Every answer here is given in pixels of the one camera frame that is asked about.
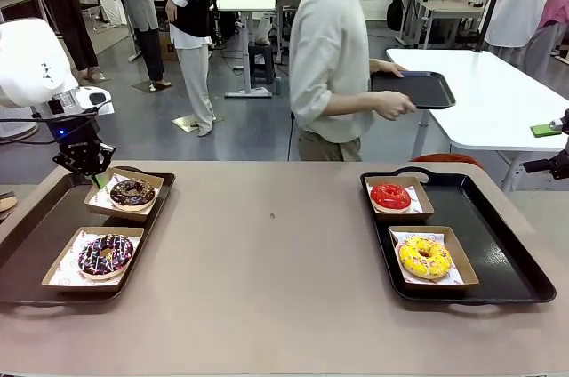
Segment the person's left hand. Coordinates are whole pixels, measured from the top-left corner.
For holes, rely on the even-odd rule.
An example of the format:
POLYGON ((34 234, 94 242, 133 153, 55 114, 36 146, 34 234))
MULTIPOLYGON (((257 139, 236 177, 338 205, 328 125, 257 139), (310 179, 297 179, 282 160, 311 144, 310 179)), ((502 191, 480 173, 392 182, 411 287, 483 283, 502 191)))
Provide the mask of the person's left hand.
POLYGON ((406 68, 392 61, 375 60, 374 65, 376 72, 388 73, 397 77, 403 77, 406 71, 406 68))

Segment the person's right hand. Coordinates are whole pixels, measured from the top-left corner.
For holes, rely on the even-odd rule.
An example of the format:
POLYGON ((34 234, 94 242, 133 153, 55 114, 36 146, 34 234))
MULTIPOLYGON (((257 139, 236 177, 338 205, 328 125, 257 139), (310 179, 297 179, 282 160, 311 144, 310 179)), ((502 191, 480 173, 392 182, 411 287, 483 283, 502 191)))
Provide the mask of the person's right hand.
POLYGON ((416 111, 417 108, 410 98, 401 92, 378 92, 375 112, 381 117, 395 121, 402 115, 415 113, 416 111))

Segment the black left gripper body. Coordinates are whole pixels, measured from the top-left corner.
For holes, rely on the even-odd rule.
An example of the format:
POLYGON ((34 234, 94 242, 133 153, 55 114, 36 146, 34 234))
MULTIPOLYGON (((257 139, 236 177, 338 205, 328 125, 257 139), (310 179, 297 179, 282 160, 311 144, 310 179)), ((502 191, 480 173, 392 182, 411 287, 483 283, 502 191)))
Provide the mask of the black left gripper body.
POLYGON ((100 153, 99 126, 93 115, 54 118, 48 129, 59 148, 59 159, 94 159, 100 153))

